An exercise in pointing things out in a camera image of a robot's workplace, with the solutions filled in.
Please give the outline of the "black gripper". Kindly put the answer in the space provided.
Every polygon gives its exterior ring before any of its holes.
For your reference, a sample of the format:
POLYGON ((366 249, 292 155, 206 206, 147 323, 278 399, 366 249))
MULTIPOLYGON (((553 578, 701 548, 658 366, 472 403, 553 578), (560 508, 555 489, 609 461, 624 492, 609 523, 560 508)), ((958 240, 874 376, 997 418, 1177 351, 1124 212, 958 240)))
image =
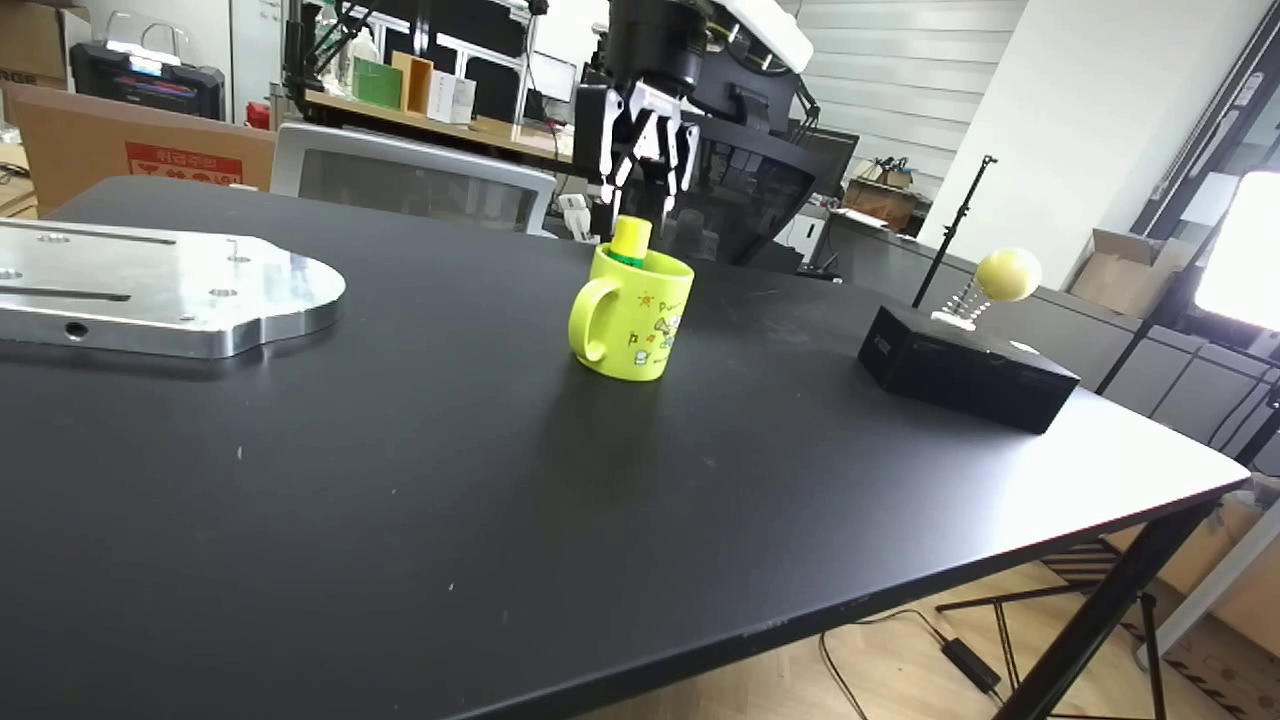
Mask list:
POLYGON ((691 183, 701 119, 691 100, 648 79, 605 90, 595 166, 609 172, 618 215, 654 219, 679 202, 691 183))

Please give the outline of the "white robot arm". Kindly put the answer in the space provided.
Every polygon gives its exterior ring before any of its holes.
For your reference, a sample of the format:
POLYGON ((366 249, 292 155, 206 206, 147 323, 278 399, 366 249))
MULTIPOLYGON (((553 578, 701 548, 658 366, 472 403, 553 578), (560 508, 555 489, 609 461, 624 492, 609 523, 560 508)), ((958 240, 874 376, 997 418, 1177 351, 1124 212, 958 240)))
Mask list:
POLYGON ((770 137, 790 106, 817 119, 809 62, 812 41, 779 0, 609 0, 574 83, 570 166, 595 186, 590 215, 667 215, 712 119, 770 137))

